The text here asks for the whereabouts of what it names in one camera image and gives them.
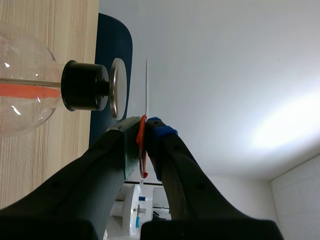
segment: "dark blue chair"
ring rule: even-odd
[[[122,59],[126,69],[126,106],[123,119],[127,117],[130,77],[133,56],[133,42],[129,30],[117,19],[99,13],[96,36],[95,64],[104,65],[111,70],[115,58]],[[107,129],[120,122],[112,117],[109,100],[102,111],[91,112],[89,146]]]

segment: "wooden table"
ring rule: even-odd
[[[58,63],[94,63],[99,0],[0,0],[0,21],[35,35]],[[32,132],[0,138],[0,208],[21,199],[89,144],[90,112],[58,107]]]

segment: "black plastic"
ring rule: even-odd
[[[109,77],[103,65],[67,62],[61,77],[61,96],[69,111],[101,111],[109,95]]]
[[[138,161],[138,148],[128,145],[136,145],[139,126],[109,130],[83,156],[0,210],[0,240],[102,240],[126,164]]]
[[[82,157],[2,209],[0,239],[102,240],[127,163],[138,160],[139,126],[137,121],[107,131]],[[141,240],[283,240],[273,221],[251,218],[232,206],[176,134],[154,141],[153,130],[163,126],[160,119],[149,119],[144,142],[159,162],[172,221],[145,223]]]

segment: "glass flask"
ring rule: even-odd
[[[36,37],[0,22],[0,137],[36,128],[54,113],[57,105],[65,105],[70,111],[101,111],[108,96],[112,99],[113,117],[121,119],[123,113],[118,110],[127,104],[127,79],[123,74],[126,68],[121,59],[115,62],[110,82],[102,65],[75,61],[57,64]]]

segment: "black rubber stopper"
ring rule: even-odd
[[[109,77],[103,65],[70,60],[61,77],[61,96],[69,111],[101,111],[109,95]]]

